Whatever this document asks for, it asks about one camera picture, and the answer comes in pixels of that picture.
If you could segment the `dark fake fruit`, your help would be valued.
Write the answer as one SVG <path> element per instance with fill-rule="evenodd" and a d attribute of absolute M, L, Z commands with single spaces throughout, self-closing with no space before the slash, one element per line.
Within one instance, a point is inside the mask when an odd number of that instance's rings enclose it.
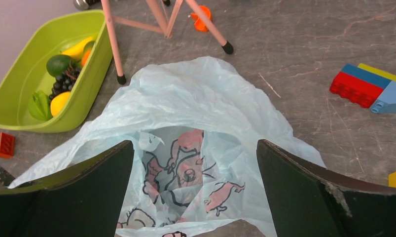
<path fill-rule="evenodd" d="M 55 82 L 51 88 L 51 94 L 49 99 L 52 101 L 56 96 L 64 92 L 70 92 L 82 71 L 82 68 L 69 67 L 67 70 L 63 71 L 60 75 L 55 77 Z"/>

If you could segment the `green plastic basin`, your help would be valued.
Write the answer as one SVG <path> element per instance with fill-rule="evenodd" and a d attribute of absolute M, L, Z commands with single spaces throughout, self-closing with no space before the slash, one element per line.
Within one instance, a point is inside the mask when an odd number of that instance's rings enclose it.
<path fill-rule="evenodd" d="M 50 94 L 54 78 L 46 69 L 48 59 L 89 36 L 96 36 L 86 62 L 64 108 L 54 118 L 32 117 L 32 94 Z M 0 84 L 0 129 L 58 133 L 75 129 L 86 119 L 112 60 L 112 50 L 102 10 L 64 15 L 42 25 L 28 41 Z"/>

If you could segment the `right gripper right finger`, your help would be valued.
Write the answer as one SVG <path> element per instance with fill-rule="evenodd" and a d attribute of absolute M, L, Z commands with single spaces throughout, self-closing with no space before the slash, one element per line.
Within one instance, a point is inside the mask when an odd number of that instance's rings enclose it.
<path fill-rule="evenodd" d="M 396 188 L 333 172 L 259 140 L 256 149 L 280 237 L 396 237 Z"/>

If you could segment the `light blue cartoon plastic bag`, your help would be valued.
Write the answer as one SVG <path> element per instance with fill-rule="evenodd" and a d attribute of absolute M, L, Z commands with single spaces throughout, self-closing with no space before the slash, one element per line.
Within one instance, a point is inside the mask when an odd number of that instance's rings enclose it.
<path fill-rule="evenodd" d="M 116 233 L 193 237 L 245 220 L 276 235 L 256 158 L 266 139 L 319 166 L 268 96 L 213 57 L 148 65 L 103 112 L 17 177 L 11 187 L 60 171 L 130 140 L 134 159 Z"/>

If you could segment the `green fake fruit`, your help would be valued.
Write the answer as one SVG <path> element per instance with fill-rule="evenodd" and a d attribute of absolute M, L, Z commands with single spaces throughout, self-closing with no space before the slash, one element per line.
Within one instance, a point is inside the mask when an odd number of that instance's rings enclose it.
<path fill-rule="evenodd" d="M 75 66 L 74 61 L 70 56 L 64 54 L 57 54 L 52 56 L 46 63 L 47 72 L 52 76 L 56 77 L 63 71 L 67 70 L 70 66 Z"/>
<path fill-rule="evenodd" d="M 30 115 L 40 121 L 50 120 L 53 116 L 49 102 L 49 97 L 42 90 L 34 92 L 28 102 Z"/>

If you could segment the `orange curved toy piece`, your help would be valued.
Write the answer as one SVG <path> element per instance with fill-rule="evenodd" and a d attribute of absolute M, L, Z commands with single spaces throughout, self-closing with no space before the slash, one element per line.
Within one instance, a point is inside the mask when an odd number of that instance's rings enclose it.
<path fill-rule="evenodd" d="M 199 5 L 200 8 L 203 10 L 203 12 L 205 13 L 205 15 L 212 20 L 212 14 L 211 11 L 204 5 Z M 199 32 L 208 32 L 209 29 L 207 28 L 207 26 L 205 25 L 205 23 L 202 21 L 202 19 L 196 14 L 196 13 L 191 13 L 190 14 L 190 18 L 192 20 L 194 20 L 194 27 L 195 30 L 199 31 Z"/>

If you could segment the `yellow fake lemon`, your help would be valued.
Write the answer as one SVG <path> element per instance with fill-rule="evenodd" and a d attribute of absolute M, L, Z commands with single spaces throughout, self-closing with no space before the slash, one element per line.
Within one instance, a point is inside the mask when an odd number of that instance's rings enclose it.
<path fill-rule="evenodd" d="M 53 100 L 51 101 L 51 104 L 50 104 L 50 111 L 51 111 L 51 114 L 53 117 L 56 116 L 62 110 L 62 108 L 65 106 L 69 96 L 70 96 L 70 92 L 67 91 L 67 92 L 63 92 L 53 98 Z"/>

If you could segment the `green orange fake mango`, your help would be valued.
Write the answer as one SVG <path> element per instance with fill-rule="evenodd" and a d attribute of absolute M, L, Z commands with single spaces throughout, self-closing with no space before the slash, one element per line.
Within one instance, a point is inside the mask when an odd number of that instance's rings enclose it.
<path fill-rule="evenodd" d="M 89 56 L 90 56 L 90 53 L 91 53 L 92 48 L 93 48 L 94 45 L 95 45 L 95 41 L 94 41 L 94 40 L 89 41 L 89 42 L 85 45 L 85 47 L 84 47 L 84 49 L 83 49 L 82 58 L 81 58 L 81 66 L 82 66 L 82 67 L 85 66 L 85 64 L 86 64 L 86 62 L 87 62 L 87 60 L 88 60 L 88 58 L 89 58 Z"/>

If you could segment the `red blue wedge blocks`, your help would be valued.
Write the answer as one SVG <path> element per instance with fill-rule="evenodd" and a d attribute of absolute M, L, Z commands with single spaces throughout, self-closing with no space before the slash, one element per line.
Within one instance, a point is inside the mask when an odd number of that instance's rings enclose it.
<path fill-rule="evenodd" d="M 363 63 L 346 64 L 329 91 L 375 114 L 396 113 L 396 75 Z"/>

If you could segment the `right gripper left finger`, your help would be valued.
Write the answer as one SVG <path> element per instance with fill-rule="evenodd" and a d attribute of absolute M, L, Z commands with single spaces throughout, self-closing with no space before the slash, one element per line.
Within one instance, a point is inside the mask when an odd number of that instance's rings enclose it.
<path fill-rule="evenodd" d="M 130 179 L 125 140 L 51 175 L 0 189 L 0 237 L 112 237 Z"/>

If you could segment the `pink tripod stand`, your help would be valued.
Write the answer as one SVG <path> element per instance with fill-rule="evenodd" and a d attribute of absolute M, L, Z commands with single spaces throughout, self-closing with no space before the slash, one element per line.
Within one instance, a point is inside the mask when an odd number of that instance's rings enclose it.
<path fill-rule="evenodd" d="M 196 13 L 202 21 L 205 23 L 209 32 L 215 37 L 215 39 L 222 46 L 222 49 L 226 54 L 233 54 L 234 47 L 232 44 L 221 34 L 221 32 L 217 29 L 217 27 L 213 24 L 212 20 L 210 20 L 203 10 L 200 8 L 198 3 L 194 0 L 186 0 L 187 5 L 191 8 L 191 10 Z M 110 3 L 108 0 L 102 0 L 101 5 L 105 16 L 105 22 L 108 29 L 108 36 L 110 39 L 113 59 L 116 66 L 117 71 L 117 81 L 120 85 L 124 85 L 126 83 L 126 77 L 123 71 L 122 62 L 119 54 L 119 48 L 117 43 L 117 37 L 115 33 L 114 23 L 127 25 L 131 27 L 136 27 L 139 29 L 145 29 L 157 33 L 162 33 L 166 38 L 171 37 L 171 32 L 177 18 L 180 7 L 183 3 L 181 0 L 176 0 L 175 5 L 172 11 L 172 14 L 169 19 L 165 17 L 162 9 L 159 7 L 156 0 L 146 0 L 146 3 L 151 10 L 153 16 L 155 17 L 158 26 L 153 26 L 145 23 L 141 23 L 138 21 L 129 20 L 123 17 L 113 16 L 110 9 Z"/>

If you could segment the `yellow fake banana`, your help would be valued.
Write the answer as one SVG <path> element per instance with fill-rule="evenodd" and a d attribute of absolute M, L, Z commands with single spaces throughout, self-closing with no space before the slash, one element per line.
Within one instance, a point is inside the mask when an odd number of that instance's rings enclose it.
<path fill-rule="evenodd" d="M 61 54 L 69 56 L 74 61 L 79 61 L 83 56 L 84 47 L 86 46 L 86 44 L 91 41 L 95 42 L 97 36 L 98 35 L 91 35 L 78 42 L 76 45 L 64 50 L 63 52 L 61 52 Z"/>

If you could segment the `orange half round toy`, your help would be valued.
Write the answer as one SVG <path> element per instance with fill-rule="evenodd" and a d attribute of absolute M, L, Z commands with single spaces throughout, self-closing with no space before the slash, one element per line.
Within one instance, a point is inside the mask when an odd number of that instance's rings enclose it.
<path fill-rule="evenodd" d="M 7 133 L 0 133 L 0 158 L 10 159 L 14 154 L 15 137 Z"/>

